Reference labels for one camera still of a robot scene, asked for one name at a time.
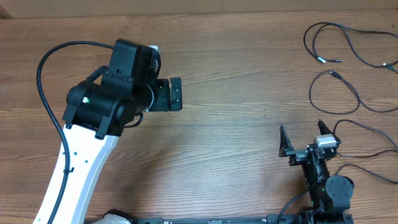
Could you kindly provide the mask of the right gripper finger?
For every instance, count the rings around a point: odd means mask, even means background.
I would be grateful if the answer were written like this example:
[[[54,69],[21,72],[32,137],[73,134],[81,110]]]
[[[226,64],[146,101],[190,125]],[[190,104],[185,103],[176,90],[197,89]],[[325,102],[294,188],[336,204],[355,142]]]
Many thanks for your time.
[[[279,157],[290,156],[294,151],[294,148],[290,142],[290,139],[286,133],[285,126],[280,126],[280,147],[279,147]]]
[[[333,132],[326,126],[326,124],[322,120],[318,121],[318,128],[321,135],[333,134]]]

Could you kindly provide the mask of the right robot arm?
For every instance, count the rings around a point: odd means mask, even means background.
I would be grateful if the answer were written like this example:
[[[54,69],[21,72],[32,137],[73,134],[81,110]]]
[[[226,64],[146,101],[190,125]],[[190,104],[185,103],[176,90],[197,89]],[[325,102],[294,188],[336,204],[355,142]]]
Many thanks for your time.
[[[290,200],[280,211],[277,223],[353,223],[350,209],[353,196],[353,181],[342,175],[331,175],[326,162],[336,157],[341,140],[327,128],[323,121],[318,122],[320,135],[305,149],[295,150],[286,133],[280,127],[279,157],[289,158],[290,166],[301,166],[307,189]],[[308,193],[312,205],[303,207],[297,215],[284,212],[297,199]]]

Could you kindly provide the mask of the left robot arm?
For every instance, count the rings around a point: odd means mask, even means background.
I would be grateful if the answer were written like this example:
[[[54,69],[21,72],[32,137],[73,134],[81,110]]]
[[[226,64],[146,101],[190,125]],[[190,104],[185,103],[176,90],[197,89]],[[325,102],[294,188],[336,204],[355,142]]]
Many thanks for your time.
[[[182,81],[159,78],[155,45],[118,39],[108,65],[67,94],[62,120],[50,114],[62,141],[36,223],[83,223],[101,170],[126,128],[146,112],[180,111]]]

